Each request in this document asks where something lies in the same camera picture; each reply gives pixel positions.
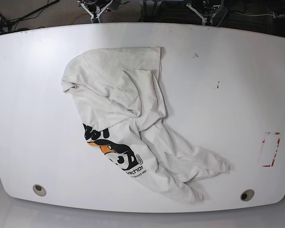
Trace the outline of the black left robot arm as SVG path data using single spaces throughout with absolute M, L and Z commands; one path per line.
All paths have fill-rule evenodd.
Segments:
M 223 9 L 225 0 L 191 0 L 186 7 L 194 12 L 203 26 L 213 26 L 213 19 Z

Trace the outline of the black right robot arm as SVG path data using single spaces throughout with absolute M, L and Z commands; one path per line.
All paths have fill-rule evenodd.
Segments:
M 77 0 L 81 6 L 90 15 L 91 23 L 100 23 L 101 14 L 112 5 L 112 0 Z

